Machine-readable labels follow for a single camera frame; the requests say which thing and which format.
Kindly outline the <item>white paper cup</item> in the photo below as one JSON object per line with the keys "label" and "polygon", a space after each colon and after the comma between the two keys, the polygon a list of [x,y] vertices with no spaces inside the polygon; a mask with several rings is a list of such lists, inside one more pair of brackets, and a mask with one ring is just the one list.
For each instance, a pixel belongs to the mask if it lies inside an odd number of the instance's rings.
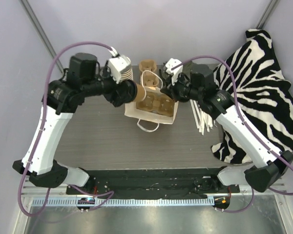
{"label": "white paper cup", "polygon": [[136,96],[133,100],[133,102],[141,102],[146,98],[147,92],[145,90],[145,88],[140,85],[140,84],[136,84]]}

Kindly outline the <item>brown pulp cup carrier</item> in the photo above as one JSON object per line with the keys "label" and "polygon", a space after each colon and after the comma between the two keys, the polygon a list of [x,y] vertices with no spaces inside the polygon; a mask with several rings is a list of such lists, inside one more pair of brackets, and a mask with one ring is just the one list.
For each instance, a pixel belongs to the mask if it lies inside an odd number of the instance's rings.
{"label": "brown pulp cup carrier", "polygon": [[136,108],[142,111],[173,117],[175,102],[164,94],[146,93],[146,98],[136,103]]}

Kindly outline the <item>brown paper bag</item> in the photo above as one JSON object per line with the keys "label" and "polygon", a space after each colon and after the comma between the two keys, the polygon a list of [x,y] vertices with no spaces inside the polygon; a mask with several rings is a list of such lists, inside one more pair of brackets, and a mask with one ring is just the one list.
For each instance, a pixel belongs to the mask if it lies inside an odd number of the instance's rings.
{"label": "brown paper bag", "polygon": [[[125,104],[125,116],[136,118],[137,126],[145,132],[154,132],[161,124],[172,125],[175,121],[179,102],[163,94],[162,79],[152,71],[145,70],[140,76],[138,94],[133,102]],[[154,129],[147,129],[140,121],[156,123]]]}

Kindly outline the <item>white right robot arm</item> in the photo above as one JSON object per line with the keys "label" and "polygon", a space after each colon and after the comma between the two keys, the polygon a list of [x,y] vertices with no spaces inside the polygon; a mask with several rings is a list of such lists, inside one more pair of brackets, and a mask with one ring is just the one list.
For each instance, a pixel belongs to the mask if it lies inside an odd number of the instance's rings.
{"label": "white right robot arm", "polygon": [[189,76],[177,59],[168,61],[160,74],[165,74],[161,92],[174,101],[196,101],[199,107],[218,122],[225,131],[238,141],[250,156],[253,165],[222,169],[211,182],[215,192],[223,192],[229,185],[250,185],[258,192],[264,192],[287,171],[293,161],[289,151],[281,152],[243,114],[234,98],[217,87],[213,71],[200,65],[198,71]]}

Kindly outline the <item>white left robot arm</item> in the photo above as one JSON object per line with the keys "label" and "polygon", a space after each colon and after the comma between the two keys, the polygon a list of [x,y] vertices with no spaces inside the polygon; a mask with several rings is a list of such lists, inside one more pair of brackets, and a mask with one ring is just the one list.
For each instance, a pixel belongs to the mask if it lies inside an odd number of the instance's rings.
{"label": "white left robot arm", "polygon": [[64,183],[90,194],[94,182],[89,173],[57,162],[57,146],[68,122],[87,97],[103,95],[115,107],[132,102],[138,94],[132,75],[131,61],[125,55],[110,58],[103,68],[95,55],[73,55],[65,76],[48,85],[46,104],[34,134],[39,142],[32,141],[23,159],[14,161],[13,169],[28,176],[37,187],[56,188]]}

